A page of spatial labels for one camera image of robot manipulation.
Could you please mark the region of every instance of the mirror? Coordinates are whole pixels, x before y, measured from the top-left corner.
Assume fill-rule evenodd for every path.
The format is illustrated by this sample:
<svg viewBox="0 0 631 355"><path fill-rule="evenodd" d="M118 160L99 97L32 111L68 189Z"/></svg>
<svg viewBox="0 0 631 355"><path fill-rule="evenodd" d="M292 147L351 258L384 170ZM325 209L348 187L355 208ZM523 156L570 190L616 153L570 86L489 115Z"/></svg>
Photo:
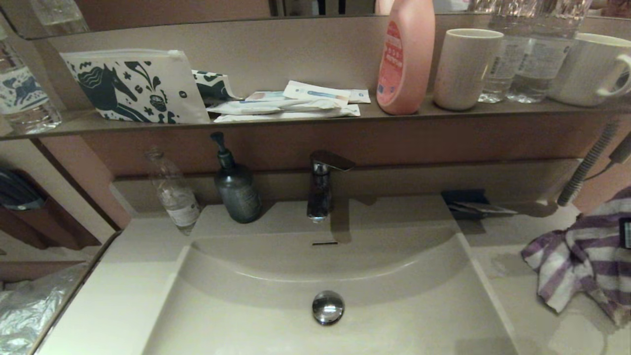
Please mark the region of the mirror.
<svg viewBox="0 0 631 355"><path fill-rule="evenodd" d="M265 18L386 15L394 0L0 0L24 39L87 31ZM433 0L437 14L489 13L500 0ZM593 0L590 16L631 18L631 0Z"/></svg>

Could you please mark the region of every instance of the purple striped towel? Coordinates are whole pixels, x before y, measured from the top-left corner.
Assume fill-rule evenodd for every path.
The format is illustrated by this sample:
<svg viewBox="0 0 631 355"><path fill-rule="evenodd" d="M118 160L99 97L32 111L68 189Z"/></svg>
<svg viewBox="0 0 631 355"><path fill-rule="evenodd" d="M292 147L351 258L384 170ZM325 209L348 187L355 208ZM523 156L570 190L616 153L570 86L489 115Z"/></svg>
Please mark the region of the purple striped towel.
<svg viewBox="0 0 631 355"><path fill-rule="evenodd" d="M630 320L631 250L620 247L619 231L625 217L631 217L631 186L567 230L546 233L522 250L548 306L561 312L582 291L617 325Z"/></svg>

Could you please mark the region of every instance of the white pouch with horse print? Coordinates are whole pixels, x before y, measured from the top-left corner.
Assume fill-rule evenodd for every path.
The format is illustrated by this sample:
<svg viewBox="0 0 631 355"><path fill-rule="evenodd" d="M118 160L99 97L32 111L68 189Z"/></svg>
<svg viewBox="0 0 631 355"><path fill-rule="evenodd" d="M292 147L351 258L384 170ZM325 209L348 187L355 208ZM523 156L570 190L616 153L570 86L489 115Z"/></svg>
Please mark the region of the white pouch with horse print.
<svg viewBox="0 0 631 355"><path fill-rule="evenodd" d="M210 123L182 51L119 49L61 53L61 57L106 119Z"/></svg>

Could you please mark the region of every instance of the white mug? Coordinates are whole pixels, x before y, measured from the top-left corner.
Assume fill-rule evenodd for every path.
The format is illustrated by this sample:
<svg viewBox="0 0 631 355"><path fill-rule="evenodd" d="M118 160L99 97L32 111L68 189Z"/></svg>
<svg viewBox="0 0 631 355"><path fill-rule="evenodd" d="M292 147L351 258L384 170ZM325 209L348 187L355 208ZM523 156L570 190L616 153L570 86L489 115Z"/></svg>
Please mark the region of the white mug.
<svg viewBox="0 0 631 355"><path fill-rule="evenodd" d="M434 102L444 109L472 108L484 87L484 77L504 34L476 28L457 28L445 34L434 82Z"/></svg>
<svg viewBox="0 0 631 355"><path fill-rule="evenodd" d="M566 104L596 106L631 91L631 79L614 89L620 75L631 70L631 41L579 33L548 96Z"/></svg>

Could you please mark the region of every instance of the white sink basin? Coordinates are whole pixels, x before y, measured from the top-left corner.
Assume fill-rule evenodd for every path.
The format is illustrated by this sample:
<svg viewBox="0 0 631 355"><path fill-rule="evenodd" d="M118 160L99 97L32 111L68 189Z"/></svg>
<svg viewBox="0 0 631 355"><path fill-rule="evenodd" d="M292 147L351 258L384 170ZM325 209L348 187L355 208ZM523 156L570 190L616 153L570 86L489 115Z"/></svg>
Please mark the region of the white sink basin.
<svg viewBox="0 0 631 355"><path fill-rule="evenodd" d="M379 208L392 210L351 203L348 244L312 245L326 231L193 242L144 354L517 354L451 222L369 223ZM325 290L346 306L326 327L311 312Z"/></svg>

